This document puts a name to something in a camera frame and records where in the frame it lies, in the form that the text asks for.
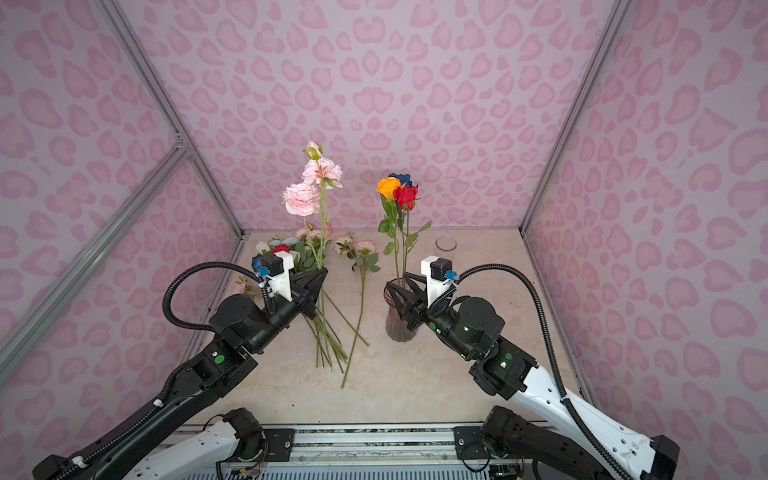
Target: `pink flower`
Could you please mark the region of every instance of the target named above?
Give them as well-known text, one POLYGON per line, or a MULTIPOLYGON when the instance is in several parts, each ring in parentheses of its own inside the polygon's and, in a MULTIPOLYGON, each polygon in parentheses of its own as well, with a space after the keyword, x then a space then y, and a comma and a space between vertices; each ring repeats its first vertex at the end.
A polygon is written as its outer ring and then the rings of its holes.
POLYGON ((320 208, 320 190, 316 185, 291 184, 283 192, 283 202, 291 215, 306 217, 320 208))
POLYGON ((326 181, 328 188, 341 187, 341 167, 333 163, 328 158, 320 158, 319 160, 310 160, 306 162, 304 167, 304 183, 308 185, 317 184, 320 185, 323 180, 326 181))

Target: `green leaf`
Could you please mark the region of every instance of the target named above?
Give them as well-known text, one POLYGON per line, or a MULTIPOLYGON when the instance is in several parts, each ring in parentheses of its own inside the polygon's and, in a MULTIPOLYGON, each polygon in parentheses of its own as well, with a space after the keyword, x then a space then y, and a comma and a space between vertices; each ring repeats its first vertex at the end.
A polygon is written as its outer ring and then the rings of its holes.
POLYGON ((418 233, 411 233, 406 237, 406 248, 411 248, 416 244, 416 241, 419 239, 418 233))

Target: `pink leopard print wallpaper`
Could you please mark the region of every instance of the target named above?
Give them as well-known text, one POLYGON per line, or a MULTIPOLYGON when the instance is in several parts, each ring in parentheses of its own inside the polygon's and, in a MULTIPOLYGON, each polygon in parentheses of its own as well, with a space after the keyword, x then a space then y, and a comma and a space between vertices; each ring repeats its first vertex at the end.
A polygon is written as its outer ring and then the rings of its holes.
MULTIPOLYGON (((0 392, 0 477, 30 480, 142 406, 179 363, 190 330, 163 317, 168 284, 227 258, 234 237, 194 169, 183 164, 0 392)), ((174 312, 197 322, 217 277, 184 282, 174 312)))
POLYGON ((0 5, 0 344, 173 138, 88 0, 0 5))
POLYGON ((240 222, 282 229, 308 139, 341 227, 378 224, 398 170, 417 223, 519 225, 613 0, 121 5, 240 222))
POLYGON ((643 0, 532 234, 599 406, 768 477, 768 2, 643 0))

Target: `white flower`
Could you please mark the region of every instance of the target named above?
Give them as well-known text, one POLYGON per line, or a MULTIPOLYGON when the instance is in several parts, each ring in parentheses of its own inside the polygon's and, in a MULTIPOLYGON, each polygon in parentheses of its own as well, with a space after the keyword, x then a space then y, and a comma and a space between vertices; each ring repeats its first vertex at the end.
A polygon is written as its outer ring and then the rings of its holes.
POLYGON ((373 255, 376 253, 376 245, 371 240, 361 240, 355 245, 355 250, 361 255, 373 255))
POLYGON ((272 250, 272 249, 271 249, 271 248, 270 248, 270 246, 269 246, 269 245, 267 245, 267 244, 266 244, 266 242, 264 242, 264 241, 261 241, 261 242, 259 242, 259 243, 257 243, 257 244, 256 244, 256 253, 257 253, 257 254, 258 254, 258 253, 263 253, 263 252, 264 252, 264 250, 266 250, 267 252, 269 252, 269 251, 270 251, 270 250, 272 250))
POLYGON ((341 237, 336 239, 336 245, 334 248, 336 249, 336 253, 341 255, 343 253, 343 249, 351 249, 352 248, 352 237, 349 235, 342 235, 341 237))

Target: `beige table surface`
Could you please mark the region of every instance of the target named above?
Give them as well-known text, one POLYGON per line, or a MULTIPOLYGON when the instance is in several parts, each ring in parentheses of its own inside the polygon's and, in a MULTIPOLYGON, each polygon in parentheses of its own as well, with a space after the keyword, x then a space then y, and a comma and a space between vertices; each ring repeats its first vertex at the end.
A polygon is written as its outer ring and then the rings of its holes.
MULTIPOLYGON (((427 230, 409 255, 410 272, 419 272, 420 260, 433 254, 435 239, 443 234, 451 235, 458 244, 454 270, 462 272, 481 263, 506 263, 538 285, 517 230, 427 230)), ((257 242, 272 236, 251 234, 239 264, 250 267, 257 242)), ((387 243, 386 236, 377 232, 356 233, 355 240, 372 240, 380 250, 387 243)), ((339 388, 342 374, 338 368, 315 368, 315 339, 303 318, 298 317, 263 355, 255 356, 259 366, 235 390, 188 423, 201 424, 216 413, 239 407, 248 408, 262 423, 477 422, 492 406, 510 403, 480 390, 468 374, 472 364, 444 346, 426 326, 406 343, 394 342, 387 336, 384 323, 388 306, 382 291, 385 283, 395 277, 395 267, 391 256, 379 257, 381 271, 367 276, 366 307, 360 327, 370 346, 358 341, 343 390, 339 388)), ((351 260, 337 255, 329 244, 329 274, 324 287, 349 321, 356 324, 360 281, 351 265, 351 260)), ((232 293, 236 278, 230 280, 225 295, 232 293)), ((508 273, 482 272, 463 282, 457 295, 486 298, 506 321, 504 337, 549 368, 535 308, 522 282, 508 273)), ((577 392, 546 305, 545 309, 565 386, 577 392)), ((327 302, 326 315, 349 353, 352 330, 327 302)), ((527 419, 540 419, 511 403, 507 407, 527 419)))

